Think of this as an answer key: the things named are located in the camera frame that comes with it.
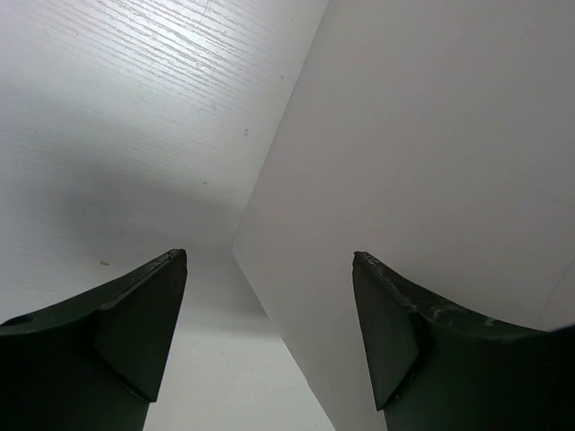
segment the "white wooden surface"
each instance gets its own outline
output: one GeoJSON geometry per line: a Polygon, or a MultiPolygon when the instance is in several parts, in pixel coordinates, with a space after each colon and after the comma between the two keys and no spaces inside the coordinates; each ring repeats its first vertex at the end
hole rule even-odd
{"type": "Polygon", "coordinates": [[[336,429],[383,429],[353,251],[497,319],[575,322],[574,16],[328,5],[234,252],[336,429]]]}
{"type": "Polygon", "coordinates": [[[229,253],[326,4],[0,2],[0,320],[188,249],[150,431],[331,427],[229,253]]]}

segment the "black plastic part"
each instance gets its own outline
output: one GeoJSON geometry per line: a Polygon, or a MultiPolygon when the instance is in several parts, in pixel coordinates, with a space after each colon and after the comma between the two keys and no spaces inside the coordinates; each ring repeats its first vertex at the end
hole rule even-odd
{"type": "Polygon", "coordinates": [[[496,321],[365,252],[356,253],[353,285],[389,431],[575,429],[575,327],[496,321]]]}
{"type": "Polygon", "coordinates": [[[0,326],[0,429],[140,431],[156,401],[186,283],[172,250],[0,326]]]}

